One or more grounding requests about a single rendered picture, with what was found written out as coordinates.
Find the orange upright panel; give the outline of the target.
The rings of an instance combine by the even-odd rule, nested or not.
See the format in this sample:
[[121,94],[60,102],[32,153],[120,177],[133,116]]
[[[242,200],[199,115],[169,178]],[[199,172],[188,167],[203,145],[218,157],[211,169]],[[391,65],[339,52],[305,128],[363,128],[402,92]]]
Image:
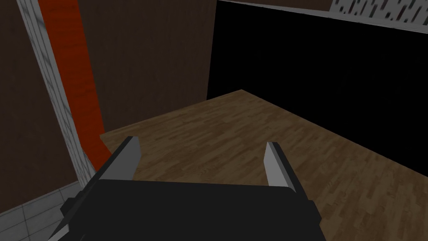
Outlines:
[[111,153],[104,133],[87,41],[77,0],[39,0],[61,82],[81,146],[95,171]]

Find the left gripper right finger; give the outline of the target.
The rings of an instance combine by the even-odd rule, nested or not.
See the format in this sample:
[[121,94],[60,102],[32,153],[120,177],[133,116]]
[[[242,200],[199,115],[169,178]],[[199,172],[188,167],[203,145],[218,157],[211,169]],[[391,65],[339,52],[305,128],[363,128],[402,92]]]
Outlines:
[[278,142],[267,142],[264,167],[269,186],[289,187],[297,194],[304,189]]

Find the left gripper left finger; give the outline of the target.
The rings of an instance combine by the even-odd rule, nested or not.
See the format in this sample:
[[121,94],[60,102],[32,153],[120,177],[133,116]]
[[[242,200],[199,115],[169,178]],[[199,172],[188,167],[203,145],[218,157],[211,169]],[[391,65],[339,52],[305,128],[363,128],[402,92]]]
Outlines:
[[95,178],[131,180],[141,158],[140,142],[137,136],[128,136],[114,151]]

